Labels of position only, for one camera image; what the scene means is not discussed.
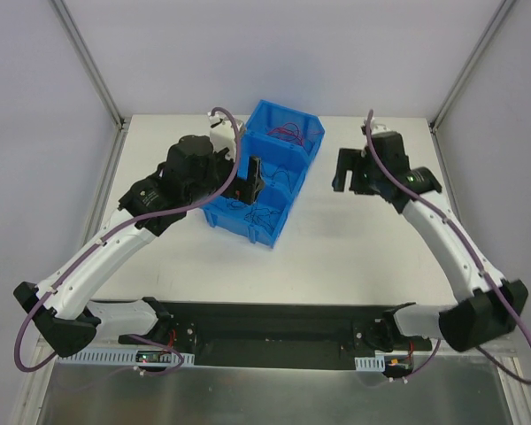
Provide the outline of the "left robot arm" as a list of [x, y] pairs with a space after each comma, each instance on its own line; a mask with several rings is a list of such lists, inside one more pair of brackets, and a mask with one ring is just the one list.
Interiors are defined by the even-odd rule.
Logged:
[[216, 148], [206, 135], [183, 136], [154, 173], [130, 187], [69, 264], [38, 284], [22, 282], [13, 291], [59, 357], [70, 357], [101, 339], [126, 344], [141, 336], [149, 344], [169, 343], [173, 319], [155, 298], [108, 304], [91, 298], [136, 252], [210, 196], [256, 202], [265, 186], [260, 159], [249, 157], [247, 174], [240, 178], [230, 151]]

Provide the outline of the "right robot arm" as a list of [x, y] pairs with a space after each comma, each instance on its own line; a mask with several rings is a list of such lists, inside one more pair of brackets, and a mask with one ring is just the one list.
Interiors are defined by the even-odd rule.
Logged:
[[442, 339], [465, 352], [513, 332], [528, 298], [525, 284], [508, 281], [485, 259], [432, 171], [410, 166], [399, 133], [378, 132], [362, 150], [341, 148], [332, 187], [391, 204], [433, 253], [455, 298], [453, 305], [406, 303], [387, 310], [374, 331], [377, 348], [401, 349], [420, 336]]

